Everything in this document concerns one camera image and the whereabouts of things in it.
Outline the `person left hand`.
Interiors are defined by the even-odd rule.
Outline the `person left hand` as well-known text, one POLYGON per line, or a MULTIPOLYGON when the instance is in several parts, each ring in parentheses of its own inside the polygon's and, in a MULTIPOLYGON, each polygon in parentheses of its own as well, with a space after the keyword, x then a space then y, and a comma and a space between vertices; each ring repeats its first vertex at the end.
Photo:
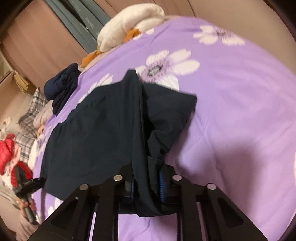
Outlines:
POLYGON ((26 208, 29 207, 33 213, 36 213, 36 203, 34 201, 34 199, 30 199, 29 202, 25 202, 25 201, 21 201, 19 204, 19 208, 21 210, 21 214, 25 217, 28 218, 28 215, 26 213, 26 208))

